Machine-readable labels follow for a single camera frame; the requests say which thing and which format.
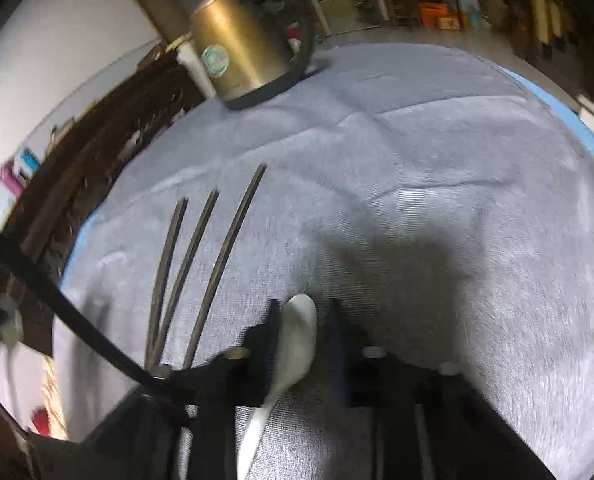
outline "black handle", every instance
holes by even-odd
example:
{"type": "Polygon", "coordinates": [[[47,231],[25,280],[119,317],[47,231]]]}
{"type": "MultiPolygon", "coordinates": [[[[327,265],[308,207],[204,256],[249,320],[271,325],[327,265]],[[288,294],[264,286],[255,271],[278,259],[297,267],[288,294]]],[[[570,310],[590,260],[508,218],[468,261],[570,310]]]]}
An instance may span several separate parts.
{"type": "Polygon", "coordinates": [[[286,16],[289,16],[293,22],[297,22],[299,27],[299,39],[301,45],[299,51],[295,52],[290,61],[291,74],[295,81],[299,81],[301,76],[308,68],[311,62],[312,53],[315,47],[315,25],[311,19],[311,10],[308,2],[305,0],[242,0],[255,4],[258,8],[264,2],[283,3],[286,16]]]}

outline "orange crate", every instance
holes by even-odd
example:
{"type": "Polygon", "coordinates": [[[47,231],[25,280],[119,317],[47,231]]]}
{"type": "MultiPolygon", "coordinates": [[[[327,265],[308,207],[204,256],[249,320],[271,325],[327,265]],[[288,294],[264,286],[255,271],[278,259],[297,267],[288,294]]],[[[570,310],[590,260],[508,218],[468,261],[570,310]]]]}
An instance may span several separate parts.
{"type": "Polygon", "coordinates": [[[446,4],[419,4],[419,14],[426,28],[437,28],[437,18],[450,17],[446,4]]]}

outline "gold kettle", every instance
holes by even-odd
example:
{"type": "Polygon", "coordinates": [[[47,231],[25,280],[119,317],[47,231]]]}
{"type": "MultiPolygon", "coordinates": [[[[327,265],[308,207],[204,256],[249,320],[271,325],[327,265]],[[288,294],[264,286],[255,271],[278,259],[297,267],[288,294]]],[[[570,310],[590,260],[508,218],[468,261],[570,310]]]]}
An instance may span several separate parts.
{"type": "Polygon", "coordinates": [[[314,48],[314,24],[302,0],[203,0],[191,16],[191,31],[218,97],[231,110],[258,104],[295,85],[314,48]],[[278,12],[269,12],[267,6],[278,12]],[[279,18],[298,25],[297,52],[279,18]]]}

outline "gray blanket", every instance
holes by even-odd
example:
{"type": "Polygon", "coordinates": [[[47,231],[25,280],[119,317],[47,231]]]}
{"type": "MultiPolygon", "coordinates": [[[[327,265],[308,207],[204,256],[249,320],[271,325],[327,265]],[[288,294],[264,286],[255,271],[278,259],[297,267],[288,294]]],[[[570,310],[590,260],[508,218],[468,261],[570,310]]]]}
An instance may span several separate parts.
{"type": "MultiPolygon", "coordinates": [[[[62,288],[143,362],[159,255],[189,197],[168,293],[208,193],[221,195],[171,327],[179,367],[250,177],[268,169],[219,286],[202,364],[260,322],[268,298],[330,298],[408,362],[460,365],[560,480],[594,472],[594,159],[541,102],[459,50],[370,44],[271,101],[211,100],[122,173],[62,288]]],[[[55,326],[73,440],[132,386],[55,326]]],[[[334,396],[320,356],[284,396],[249,478],[369,478],[367,414],[334,396]]],[[[238,427],[250,411],[239,412],[238,427]]]]}

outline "kettle sticker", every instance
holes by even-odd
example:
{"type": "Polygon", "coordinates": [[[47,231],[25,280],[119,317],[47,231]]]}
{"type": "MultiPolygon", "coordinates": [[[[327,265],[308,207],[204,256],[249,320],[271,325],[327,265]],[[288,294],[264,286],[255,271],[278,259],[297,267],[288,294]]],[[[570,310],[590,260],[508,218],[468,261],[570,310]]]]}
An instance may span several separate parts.
{"type": "Polygon", "coordinates": [[[221,45],[208,45],[203,51],[202,62],[210,77],[220,77],[226,72],[231,60],[221,45]]]}

